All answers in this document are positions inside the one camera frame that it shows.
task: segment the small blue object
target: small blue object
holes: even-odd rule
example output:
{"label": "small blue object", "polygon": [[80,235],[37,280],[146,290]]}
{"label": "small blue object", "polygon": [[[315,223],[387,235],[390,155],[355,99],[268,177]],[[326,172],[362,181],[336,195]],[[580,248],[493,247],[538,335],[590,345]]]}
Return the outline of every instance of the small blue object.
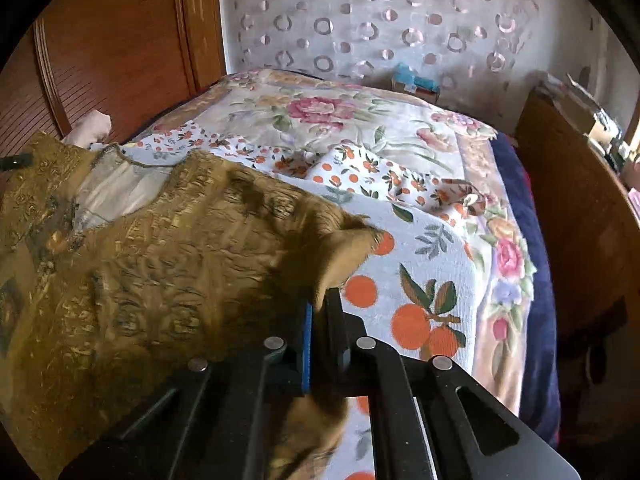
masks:
{"label": "small blue object", "polygon": [[411,86],[414,84],[415,74],[407,64],[399,63],[398,66],[396,66],[394,79],[397,83],[403,83],[404,85]]}
{"label": "small blue object", "polygon": [[405,63],[399,63],[398,66],[396,66],[394,81],[396,83],[402,83],[408,87],[417,86],[430,92],[440,92],[440,86],[433,79],[420,77]]}
{"label": "small blue object", "polygon": [[306,304],[305,327],[302,340],[302,393],[308,394],[311,386],[311,325],[314,308]]}

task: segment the floral bedspread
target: floral bedspread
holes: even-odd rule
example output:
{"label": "floral bedspread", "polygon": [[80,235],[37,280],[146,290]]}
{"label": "floral bedspread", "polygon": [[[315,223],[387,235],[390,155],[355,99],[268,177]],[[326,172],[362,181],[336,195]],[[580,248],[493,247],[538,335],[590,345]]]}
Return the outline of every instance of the floral bedspread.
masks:
{"label": "floral bedspread", "polygon": [[[228,76],[162,117],[124,151],[144,151],[156,164],[173,164],[188,150],[203,148],[292,182],[302,179],[308,183],[303,186],[315,184],[316,192],[345,208],[352,197],[366,195],[387,202],[395,218],[407,225],[423,212],[439,216],[449,234],[460,237],[475,268],[475,321],[474,328],[462,329],[447,323],[444,332],[432,326],[431,336],[438,334],[433,350],[451,353],[518,413],[536,269],[488,142],[494,135],[490,126],[412,96],[261,70]],[[463,190],[456,194],[446,186]],[[384,224],[379,227],[389,231]],[[425,226],[402,250],[427,261],[439,258],[441,243],[445,248],[449,243],[439,229]],[[401,266],[388,272],[412,294],[406,294],[407,304],[425,312],[432,295],[440,294],[434,287],[443,286],[403,273]],[[356,289],[366,296],[365,281]],[[343,298],[349,301],[345,291]],[[394,305],[385,314],[390,318],[397,301]],[[430,355],[429,340],[416,347],[423,357]],[[352,416],[362,415],[366,401],[354,400],[354,409]],[[352,460],[364,460],[369,449],[369,433],[362,431],[352,442]],[[341,447],[337,456],[344,453]]]}

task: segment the orange fruit print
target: orange fruit print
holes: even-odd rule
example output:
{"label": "orange fruit print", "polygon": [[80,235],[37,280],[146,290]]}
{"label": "orange fruit print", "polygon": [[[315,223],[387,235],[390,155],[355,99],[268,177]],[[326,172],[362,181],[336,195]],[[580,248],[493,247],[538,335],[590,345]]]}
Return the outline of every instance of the orange fruit print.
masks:
{"label": "orange fruit print", "polygon": [[369,415],[369,397],[356,397],[356,406],[363,415]]}
{"label": "orange fruit print", "polygon": [[385,231],[385,234],[382,237],[382,241],[378,245],[378,248],[374,251],[374,254],[378,256],[384,256],[385,254],[389,254],[394,250],[396,246],[396,241],[392,237],[391,234]]}
{"label": "orange fruit print", "polygon": [[456,335],[445,326],[434,328],[429,336],[429,350],[433,355],[453,357],[458,351]]}
{"label": "orange fruit print", "polygon": [[354,306],[367,308],[378,299],[378,288],[369,276],[351,276],[344,286],[344,297]]}
{"label": "orange fruit print", "polygon": [[474,259],[473,254],[471,254],[471,248],[469,247],[468,242],[465,242],[465,253],[467,258],[469,258],[470,260]]}
{"label": "orange fruit print", "polygon": [[429,339],[429,320],[421,306],[407,303],[391,318],[391,334],[406,350],[417,350]]}
{"label": "orange fruit print", "polygon": [[357,473],[347,476],[344,480],[376,480],[376,476],[369,471],[358,471]]}

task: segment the wooden headboard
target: wooden headboard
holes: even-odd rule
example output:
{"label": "wooden headboard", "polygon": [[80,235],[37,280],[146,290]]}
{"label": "wooden headboard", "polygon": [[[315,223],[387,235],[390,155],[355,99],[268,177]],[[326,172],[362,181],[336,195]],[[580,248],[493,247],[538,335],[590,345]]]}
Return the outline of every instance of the wooden headboard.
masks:
{"label": "wooden headboard", "polygon": [[53,0],[0,73],[0,156],[111,115],[122,142],[225,73],[219,0]]}

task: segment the brown garment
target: brown garment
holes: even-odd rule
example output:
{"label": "brown garment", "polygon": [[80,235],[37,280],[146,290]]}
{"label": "brown garment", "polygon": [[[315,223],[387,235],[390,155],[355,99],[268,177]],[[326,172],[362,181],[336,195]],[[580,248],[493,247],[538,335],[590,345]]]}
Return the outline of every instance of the brown garment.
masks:
{"label": "brown garment", "polygon": [[[0,399],[44,480],[191,357],[290,336],[300,290],[320,311],[378,243],[334,204],[201,150],[148,206],[73,234],[74,190],[94,156],[44,134],[33,147],[0,210],[0,314],[12,322]],[[345,412],[328,392],[297,400],[271,477],[325,456]]]}

